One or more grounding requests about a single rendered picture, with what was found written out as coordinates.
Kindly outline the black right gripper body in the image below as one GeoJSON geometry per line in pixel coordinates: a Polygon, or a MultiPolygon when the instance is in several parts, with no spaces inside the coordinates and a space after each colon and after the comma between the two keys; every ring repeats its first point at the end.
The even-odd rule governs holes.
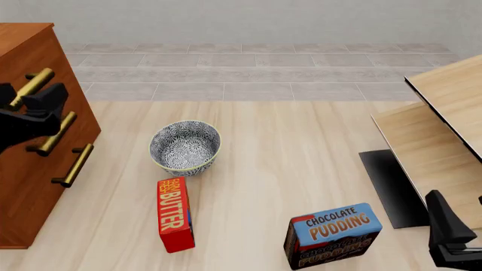
{"type": "Polygon", "coordinates": [[[429,253],[440,268],[482,268],[482,248],[465,244],[429,244],[429,253]]]}

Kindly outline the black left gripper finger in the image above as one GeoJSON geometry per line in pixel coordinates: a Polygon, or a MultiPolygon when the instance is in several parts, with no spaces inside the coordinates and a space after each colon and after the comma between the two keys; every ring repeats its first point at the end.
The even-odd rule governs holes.
{"type": "Polygon", "coordinates": [[[11,110],[17,92],[10,83],[0,83],[0,109],[11,110]]]}
{"type": "Polygon", "coordinates": [[[55,83],[39,93],[23,96],[21,100],[29,116],[45,118],[52,114],[60,120],[68,97],[64,83],[55,83]]]}

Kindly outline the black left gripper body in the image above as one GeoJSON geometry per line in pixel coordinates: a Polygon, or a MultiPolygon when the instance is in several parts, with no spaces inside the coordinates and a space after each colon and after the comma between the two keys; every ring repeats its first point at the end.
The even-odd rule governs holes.
{"type": "Polygon", "coordinates": [[[0,110],[0,154],[9,147],[60,131],[61,117],[54,111],[18,114],[0,110]]]}

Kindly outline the red-brown wooden cabinet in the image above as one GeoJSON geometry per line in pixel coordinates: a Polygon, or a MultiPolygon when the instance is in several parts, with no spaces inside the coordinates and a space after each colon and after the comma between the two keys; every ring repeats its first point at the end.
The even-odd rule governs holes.
{"type": "Polygon", "coordinates": [[[95,142],[101,128],[53,31],[51,23],[0,23],[0,83],[19,90],[26,74],[53,69],[51,83],[64,83],[69,98],[63,110],[77,119],[47,157],[28,152],[45,137],[0,154],[0,248],[28,248],[64,189],[52,178],[64,176],[78,157],[73,148],[95,142]]]}

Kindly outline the black white patterned bowl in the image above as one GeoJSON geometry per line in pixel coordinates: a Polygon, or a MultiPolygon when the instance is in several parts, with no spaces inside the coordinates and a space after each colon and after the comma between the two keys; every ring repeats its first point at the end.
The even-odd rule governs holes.
{"type": "Polygon", "coordinates": [[[221,150],[218,130],[204,121],[183,120],[159,130],[148,147],[151,159],[176,177],[205,172],[221,150]]]}

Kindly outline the pale wooden shelf unit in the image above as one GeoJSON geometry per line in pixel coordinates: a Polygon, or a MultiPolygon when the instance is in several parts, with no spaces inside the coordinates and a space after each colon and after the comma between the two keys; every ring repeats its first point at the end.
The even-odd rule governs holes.
{"type": "Polygon", "coordinates": [[[420,200],[442,193],[482,230],[482,55],[405,79],[420,102],[372,119],[420,200]]]}

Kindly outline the blue chocolate pudding box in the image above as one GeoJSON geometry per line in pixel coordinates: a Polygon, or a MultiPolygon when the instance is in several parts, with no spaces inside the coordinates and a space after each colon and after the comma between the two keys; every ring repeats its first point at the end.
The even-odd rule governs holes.
{"type": "Polygon", "coordinates": [[[283,244],[292,270],[363,255],[383,226],[366,202],[291,218],[283,244]]]}

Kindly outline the red butter box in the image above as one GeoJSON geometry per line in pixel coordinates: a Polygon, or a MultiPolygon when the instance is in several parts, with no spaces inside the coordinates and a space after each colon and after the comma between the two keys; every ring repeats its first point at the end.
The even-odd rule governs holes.
{"type": "Polygon", "coordinates": [[[195,247],[191,208],[185,177],[157,183],[158,232],[168,253],[195,247]]]}

